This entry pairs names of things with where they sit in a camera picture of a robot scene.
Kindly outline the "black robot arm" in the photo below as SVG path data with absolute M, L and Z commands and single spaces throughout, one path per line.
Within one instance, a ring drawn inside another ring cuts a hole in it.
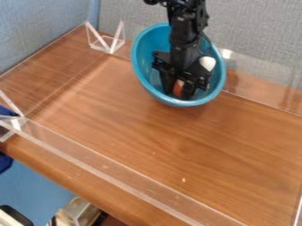
M 208 89 L 209 71 L 198 63 L 208 20 L 205 0 L 142 0 L 142 2 L 165 7 L 170 28 L 169 51 L 152 52 L 152 68 L 158 71 L 164 93 L 186 101 L 197 89 Z

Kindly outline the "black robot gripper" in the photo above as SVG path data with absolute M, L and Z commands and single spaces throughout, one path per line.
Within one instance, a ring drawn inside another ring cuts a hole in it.
M 153 51 L 152 68 L 158 72 L 158 78 L 165 94 L 170 94 L 176 77 L 189 70 L 192 63 L 203 57 L 200 41 L 186 44 L 182 48 L 172 46 L 169 51 Z M 198 78 L 185 79 L 181 87 L 181 99 L 189 100 L 200 88 Z

